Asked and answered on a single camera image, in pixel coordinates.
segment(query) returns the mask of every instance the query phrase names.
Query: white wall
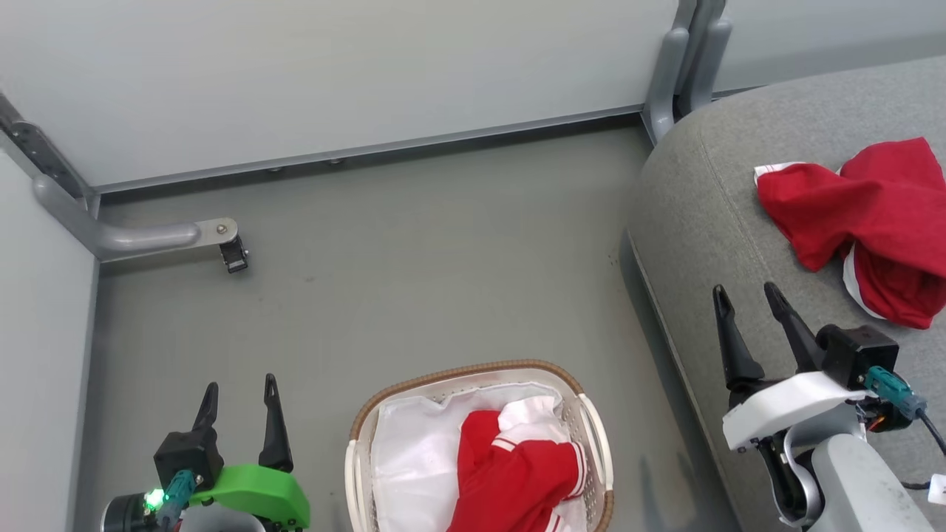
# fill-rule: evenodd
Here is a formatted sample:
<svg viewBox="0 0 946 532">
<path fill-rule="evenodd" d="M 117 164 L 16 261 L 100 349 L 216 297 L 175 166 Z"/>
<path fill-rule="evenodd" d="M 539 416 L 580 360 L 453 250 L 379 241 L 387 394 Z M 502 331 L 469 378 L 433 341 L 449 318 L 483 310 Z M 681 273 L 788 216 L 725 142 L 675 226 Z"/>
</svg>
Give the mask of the white wall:
<svg viewBox="0 0 946 532">
<path fill-rule="evenodd" d="M 730 0 L 717 91 L 946 54 L 942 0 Z"/>
<path fill-rule="evenodd" d="M 644 101 L 675 0 L 0 0 L 0 90 L 93 186 Z"/>
<path fill-rule="evenodd" d="M 0 133 L 2 528 L 68 532 L 96 261 L 33 200 L 32 181 L 11 149 Z"/>
</svg>

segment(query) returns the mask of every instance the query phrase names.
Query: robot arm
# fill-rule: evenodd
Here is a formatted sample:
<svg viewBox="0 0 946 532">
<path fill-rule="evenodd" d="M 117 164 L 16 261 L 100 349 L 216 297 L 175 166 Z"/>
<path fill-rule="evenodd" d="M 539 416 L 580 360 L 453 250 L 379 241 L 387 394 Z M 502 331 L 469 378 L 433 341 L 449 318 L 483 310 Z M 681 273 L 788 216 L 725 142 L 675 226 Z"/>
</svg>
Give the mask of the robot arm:
<svg viewBox="0 0 946 532">
<path fill-rule="evenodd" d="M 723 433 L 731 450 L 762 456 L 780 520 L 817 532 L 932 532 L 867 443 L 867 426 L 926 420 L 925 402 L 893 373 L 897 343 L 870 327 L 826 326 L 815 337 L 774 283 L 765 295 L 797 362 L 781 381 L 766 380 L 752 359 L 722 286 L 713 303 L 730 391 Z"/>
<path fill-rule="evenodd" d="M 191 430 L 168 434 L 158 448 L 154 465 L 161 487 L 115 497 L 102 514 L 102 532 L 308 528 L 309 503 L 291 475 L 292 453 L 275 377 L 266 376 L 266 438 L 256 464 L 224 467 L 213 428 L 218 394 L 211 382 Z"/>
</svg>

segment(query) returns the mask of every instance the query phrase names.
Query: white plug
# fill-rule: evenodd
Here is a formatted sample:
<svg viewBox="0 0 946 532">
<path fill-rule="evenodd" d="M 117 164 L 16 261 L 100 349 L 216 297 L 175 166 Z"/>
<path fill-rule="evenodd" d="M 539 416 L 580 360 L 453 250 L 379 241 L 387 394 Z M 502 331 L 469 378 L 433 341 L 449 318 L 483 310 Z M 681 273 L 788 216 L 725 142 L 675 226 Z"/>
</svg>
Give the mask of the white plug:
<svg viewBox="0 0 946 532">
<path fill-rule="evenodd" d="M 926 500 L 934 505 L 946 505 L 946 475 L 935 474 L 930 479 L 930 492 Z"/>
</svg>

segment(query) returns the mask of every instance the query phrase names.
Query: metal frame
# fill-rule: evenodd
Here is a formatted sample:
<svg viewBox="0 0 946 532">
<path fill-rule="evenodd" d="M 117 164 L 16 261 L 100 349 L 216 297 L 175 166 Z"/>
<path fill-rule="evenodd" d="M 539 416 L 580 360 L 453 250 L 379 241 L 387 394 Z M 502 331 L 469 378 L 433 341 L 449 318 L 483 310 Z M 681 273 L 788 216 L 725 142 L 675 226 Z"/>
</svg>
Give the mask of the metal frame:
<svg viewBox="0 0 946 532">
<path fill-rule="evenodd" d="M 118 227 L 96 219 L 99 197 L 35 124 L 20 116 L 0 93 L 0 130 L 26 156 L 36 171 L 36 200 L 102 262 L 204 246 L 220 246 L 230 273 L 248 266 L 248 252 L 232 218 L 182 222 L 151 227 Z"/>
<path fill-rule="evenodd" d="M 641 112 L 655 145 L 674 126 L 674 102 L 676 111 L 688 115 L 712 101 L 712 86 L 732 33 L 732 23 L 722 18 L 725 9 L 726 0 L 680 0 Z"/>
<path fill-rule="evenodd" d="M 699 4 L 706 0 L 680 0 L 674 25 L 663 36 L 657 65 L 640 112 L 651 142 L 656 144 L 674 126 L 674 93 L 690 48 L 691 25 Z"/>
<path fill-rule="evenodd" d="M 294 167 L 298 165 L 308 165 L 312 163 L 326 163 L 336 165 L 340 162 L 361 157 L 365 155 L 376 155 L 379 153 L 401 152 L 415 150 L 418 148 L 429 148 L 434 146 L 446 145 L 453 142 L 463 142 L 477 138 L 490 138 L 510 133 L 523 133 L 535 130 L 543 130 L 568 124 L 577 124 L 609 118 L 611 116 L 633 115 L 639 113 L 643 108 L 642 103 L 602 109 L 601 111 L 590 111 L 576 115 L 557 116 L 554 118 L 542 118 L 528 122 L 518 122 L 505 126 L 493 126 L 480 130 L 472 130 L 458 133 L 446 133 L 435 136 L 426 136 L 411 140 L 398 140 L 384 144 L 375 144 L 371 146 L 362 146 L 357 148 L 346 148 L 343 150 L 320 151 L 317 153 L 307 153 L 305 155 L 292 155 L 279 159 L 267 159 L 264 161 L 253 161 L 250 163 L 240 163 L 226 167 L 207 168 L 193 171 L 186 171 L 170 175 L 155 177 L 146 177 L 134 181 L 122 181 L 118 183 L 109 183 L 95 186 L 95 192 L 99 194 L 111 194 L 113 192 L 123 192 L 127 190 L 138 190 L 152 186 L 173 185 L 176 183 L 185 183 L 200 179 L 209 179 L 230 176 L 238 173 L 252 171 L 274 171 L 282 168 Z"/>
<path fill-rule="evenodd" d="M 723 62 L 723 54 L 732 33 L 732 22 L 723 18 L 726 0 L 700 0 L 692 27 L 698 28 L 692 58 L 679 85 L 677 109 L 688 115 L 712 102 L 712 86 Z"/>
</svg>

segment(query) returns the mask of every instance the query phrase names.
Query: basket rim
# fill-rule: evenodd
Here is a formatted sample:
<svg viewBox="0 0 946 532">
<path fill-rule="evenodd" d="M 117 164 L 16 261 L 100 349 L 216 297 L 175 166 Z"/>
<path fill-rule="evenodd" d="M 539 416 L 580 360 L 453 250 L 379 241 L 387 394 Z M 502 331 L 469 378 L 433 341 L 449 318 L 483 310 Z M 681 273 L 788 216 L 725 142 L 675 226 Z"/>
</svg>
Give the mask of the basket rim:
<svg viewBox="0 0 946 532">
<path fill-rule="evenodd" d="M 493 371 L 501 371 L 504 369 L 541 369 L 548 371 L 565 381 L 565 383 L 571 388 L 576 396 L 582 395 L 585 393 L 585 390 L 582 389 L 582 385 L 572 377 L 572 375 L 565 371 L 562 367 L 538 359 L 524 359 L 524 360 L 514 360 L 514 361 L 502 361 L 502 362 L 493 362 L 487 364 L 473 364 L 465 365 L 463 367 L 458 367 L 456 369 L 449 369 L 447 371 L 438 371 L 436 373 L 430 373 L 424 375 L 423 377 L 417 377 L 416 379 L 411 379 L 409 381 L 403 381 L 392 386 L 384 388 L 380 392 L 374 394 L 364 406 L 359 410 L 358 415 L 355 417 L 355 422 L 352 424 L 352 430 L 348 435 L 349 441 L 357 441 L 359 434 L 361 434 L 361 427 L 364 425 L 365 420 L 368 418 L 368 415 L 374 410 L 383 400 L 399 394 L 401 392 L 406 392 L 413 388 L 418 388 L 420 386 L 425 386 L 433 382 L 446 381 L 448 379 L 455 379 L 457 377 L 466 377 L 468 375 L 476 375 L 478 373 L 491 373 Z M 609 489 L 604 493 L 604 509 L 602 510 L 601 519 L 598 521 L 598 526 L 595 528 L 594 532 L 605 532 L 608 526 L 611 524 L 611 517 L 614 514 L 614 490 Z"/>
</svg>

